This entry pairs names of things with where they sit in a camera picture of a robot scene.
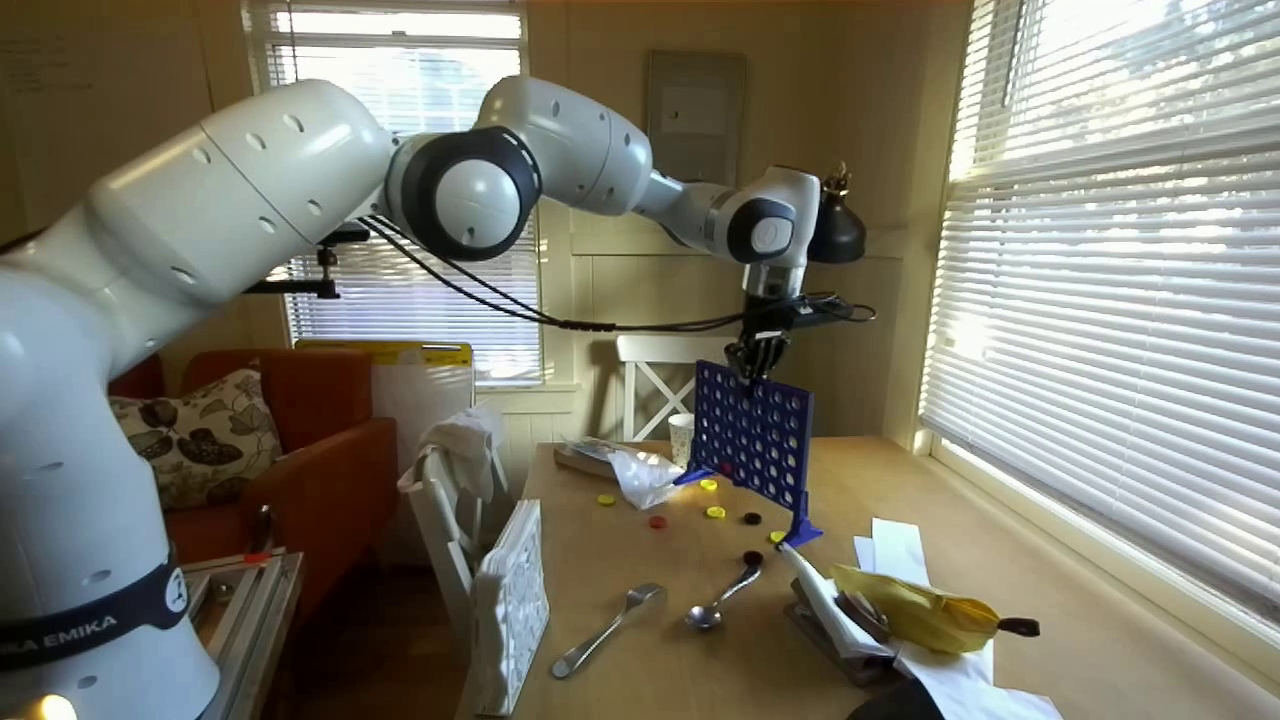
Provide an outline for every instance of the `yellow object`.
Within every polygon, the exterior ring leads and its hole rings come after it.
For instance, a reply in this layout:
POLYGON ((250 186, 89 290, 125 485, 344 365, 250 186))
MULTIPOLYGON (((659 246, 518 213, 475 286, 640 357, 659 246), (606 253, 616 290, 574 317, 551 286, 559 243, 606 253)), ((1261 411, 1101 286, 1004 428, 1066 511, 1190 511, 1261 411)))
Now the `yellow object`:
POLYGON ((998 615, 973 597, 942 597, 942 592, 905 582, 896 575, 859 570, 848 565, 839 565, 833 578, 842 597, 859 597, 874 611, 882 611, 886 636, 911 641, 933 653, 949 653, 949 655, 975 653, 998 627, 998 615))
POLYGON ((296 349, 355 349, 379 365, 475 367, 475 349, 457 341, 296 341, 296 349))

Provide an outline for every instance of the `black cable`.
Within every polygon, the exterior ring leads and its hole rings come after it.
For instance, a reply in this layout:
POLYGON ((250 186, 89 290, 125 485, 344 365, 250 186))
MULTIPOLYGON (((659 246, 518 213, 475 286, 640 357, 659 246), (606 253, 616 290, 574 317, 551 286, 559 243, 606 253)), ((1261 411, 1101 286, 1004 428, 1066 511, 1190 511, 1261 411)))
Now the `black cable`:
POLYGON ((387 240, 402 258, 413 258, 421 270, 426 270, 432 279, 440 279, 445 286, 490 307, 490 312, 503 312, 503 317, 514 317, 514 321, 529 321, 529 323, 549 323, 549 329, 566 329, 566 331, 710 331, 710 329, 728 329, 728 323, 739 323, 743 312, 728 312, 728 317, 703 317, 703 321, 674 321, 674 323, 599 323, 599 321, 564 321, 564 317, 551 317, 551 312, 541 312, 531 302, 524 302, 518 297, 486 284, 485 277, 468 270, 463 262, 449 258, 449 256, 437 256, 440 262, 449 262, 450 270, 458 270, 463 279, 478 284, 485 290, 499 297, 503 302, 457 284, 450 277, 445 277, 440 266, 432 266, 426 258, 421 258, 408 240, 394 232, 390 220, 383 215, 363 215, 363 229, 373 229, 379 240, 387 240))

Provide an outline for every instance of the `white chair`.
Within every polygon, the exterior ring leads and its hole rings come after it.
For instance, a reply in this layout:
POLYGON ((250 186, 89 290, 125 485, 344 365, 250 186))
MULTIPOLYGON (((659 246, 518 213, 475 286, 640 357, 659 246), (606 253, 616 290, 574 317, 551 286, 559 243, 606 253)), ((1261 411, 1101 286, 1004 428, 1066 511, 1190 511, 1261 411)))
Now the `white chair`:
POLYGON ((468 408, 457 416, 445 416, 426 431, 426 448, 437 448, 449 464, 449 481, 458 495, 458 525, 463 530, 478 545, 490 548, 494 534, 503 530, 514 486, 506 485, 506 473, 499 464, 499 428, 494 416, 468 408))
POLYGON ((692 331, 624 331, 616 357, 624 360, 624 441, 646 441, 671 411, 692 411, 692 365, 722 360, 730 337, 692 331))
POLYGON ((449 474, 445 451, 426 442, 421 464, 398 474, 398 490, 423 534, 432 575, 445 597, 449 627, 468 653, 473 645, 473 575, 478 565, 478 538, 458 525, 458 490, 449 474))
POLYGON ((543 627, 541 500, 518 500, 473 582, 473 659, 458 720, 514 713, 543 627))

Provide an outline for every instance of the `banana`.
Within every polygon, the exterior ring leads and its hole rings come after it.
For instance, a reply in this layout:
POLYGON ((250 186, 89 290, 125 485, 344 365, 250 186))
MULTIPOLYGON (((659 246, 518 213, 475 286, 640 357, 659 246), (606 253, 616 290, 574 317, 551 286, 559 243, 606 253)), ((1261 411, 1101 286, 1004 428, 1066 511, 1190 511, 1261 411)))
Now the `banana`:
POLYGON ((833 578, 842 597, 868 600, 882 615, 886 636, 942 655, 975 653, 997 630, 1040 636, 1037 620, 997 615, 983 600, 973 597, 942 597, 937 589, 859 570, 848 565, 839 565, 833 578))

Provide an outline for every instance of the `window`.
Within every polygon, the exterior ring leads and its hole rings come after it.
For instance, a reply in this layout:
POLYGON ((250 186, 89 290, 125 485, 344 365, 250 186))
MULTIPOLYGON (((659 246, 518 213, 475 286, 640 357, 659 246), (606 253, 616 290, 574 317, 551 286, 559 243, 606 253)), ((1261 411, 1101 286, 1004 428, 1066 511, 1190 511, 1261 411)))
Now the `window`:
POLYGON ((925 422, 1280 623, 1276 0, 975 0, 925 422))
MULTIPOLYGON (((518 72, 518 11, 475 2, 402 11, 390 2, 265 2, 265 59, 273 83, 332 78, 358 97, 394 137, 473 127, 485 93, 518 72)), ((468 262, 475 277, 537 302, 537 246, 468 262)), ((437 284, 390 243, 336 246, 338 300, 289 297, 296 341, 468 341, 486 379, 541 376, 541 329, 506 321, 437 284)))

